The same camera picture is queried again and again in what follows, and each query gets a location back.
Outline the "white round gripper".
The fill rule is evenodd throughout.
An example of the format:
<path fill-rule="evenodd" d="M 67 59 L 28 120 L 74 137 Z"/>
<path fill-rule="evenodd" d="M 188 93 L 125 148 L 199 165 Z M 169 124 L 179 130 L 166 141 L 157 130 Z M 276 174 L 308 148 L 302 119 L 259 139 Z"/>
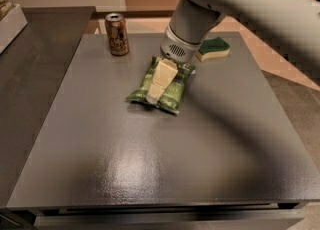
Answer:
<path fill-rule="evenodd" d="M 178 63 L 187 63 L 194 57 L 201 42 L 202 36 L 196 32 L 188 29 L 174 29 L 169 25 L 161 40 L 160 50 L 166 58 Z M 150 104 L 156 104 L 177 73 L 178 68 L 174 62 L 168 59 L 159 61 L 146 100 Z"/>

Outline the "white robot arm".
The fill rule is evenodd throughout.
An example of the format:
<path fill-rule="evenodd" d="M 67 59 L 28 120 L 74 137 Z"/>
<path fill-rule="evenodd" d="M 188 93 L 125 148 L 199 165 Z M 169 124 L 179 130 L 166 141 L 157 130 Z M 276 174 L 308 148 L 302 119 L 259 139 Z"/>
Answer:
<path fill-rule="evenodd" d="M 314 82 L 320 80 L 320 2 L 316 0 L 179 0 L 161 55 L 190 61 L 225 16 L 237 19 Z"/>

